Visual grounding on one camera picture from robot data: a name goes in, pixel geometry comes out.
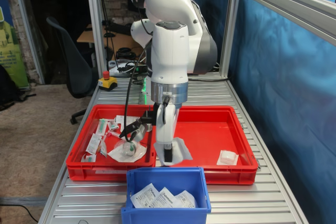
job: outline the red tray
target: red tray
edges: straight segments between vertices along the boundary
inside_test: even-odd
[[[130,105],[128,115],[142,116],[148,105]],[[100,118],[112,119],[124,114],[124,105],[96,105],[79,134],[67,158],[69,176],[72,180],[114,180],[125,181],[126,171],[140,167],[155,166],[155,127],[146,133],[141,141],[148,147],[144,157],[133,164],[118,163],[111,157],[97,154],[95,163],[81,163],[92,133],[96,131]],[[258,163],[248,144],[240,122],[229,106],[183,106],[176,124],[175,136],[186,143],[193,160],[185,160],[173,167],[203,167],[208,184],[254,183]],[[107,151],[111,151],[117,137],[107,138]],[[235,166],[216,165],[221,150],[239,155]]]
[[[254,183],[258,163],[232,107],[183,106],[175,136],[184,140],[193,160],[172,167],[203,167],[207,184]],[[238,154],[237,165],[216,165],[221,150]]]
[[[141,144],[147,147],[146,154],[134,163],[119,163],[110,156],[105,158],[99,153],[94,163],[80,161],[86,153],[92,134],[96,132],[99,119],[114,119],[116,115],[124,115],[124,108],[124,105],[96,105],[92,108],[66,161],[70,179],[126,181],[128,170],[155,166],[155,128],[147,132],[141,141]],[[127,115],[142,116],[148,109],[148,105],[129,105]],[[116,136],[107,137],[105,140],[107,152],[113,150],[119,140]]]

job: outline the poster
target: poster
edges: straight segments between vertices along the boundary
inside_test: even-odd
[[[0,0],[0,64],[19,88],[29,86],[8,0]]]

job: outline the wooden desk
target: wooden desk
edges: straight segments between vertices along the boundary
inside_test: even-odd
[[[104,40],[104,45],[107,46],[107,39],[109,39],[109,48],[112,49],[112,43],[110,38],[105,38],[104,34],[105,26],[102,26],[102,36]],[[113,45],[114,50],[117,52],[119,48],[121,47],[128,47],[133,48],[132,51],[135,52],[137,55],[142,53],[143,48],[135,42],[135,40],[132,38],[132,36],[125,35],[125,34],[118,34],[114,33],[115,37],[112,37],[113,39]],[[83,31],[82,34],[78,37],[77,42],[84,42],[84,43],[95,43],[95,40],[93,39],[93,32],[92,31]]]

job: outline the black office chair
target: black office chair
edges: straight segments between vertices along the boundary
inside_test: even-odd
[[[90,68],[85,61],[68,32],[59,26],[57,20],[48,17],[47,22],[56,29],[58,42],[62,49],[62,54],[67,65],[67,88],[74,98],[83,98],[93,94],[98,83],[98,71],[96,68]],[[70,122],[77,123],[76,118],[84,115],[86,110],[79,111],[71,116]]]

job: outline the blue bin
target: blue bin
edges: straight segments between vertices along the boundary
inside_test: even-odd
[[[158,191],[166,187],[173,195],[187,190],[198,208],[135,208],[131,196],[150,183]],[[121,209],[123,224],[205,224],[210,212],[203,168],[140,168],[127,172],[126,207]]]

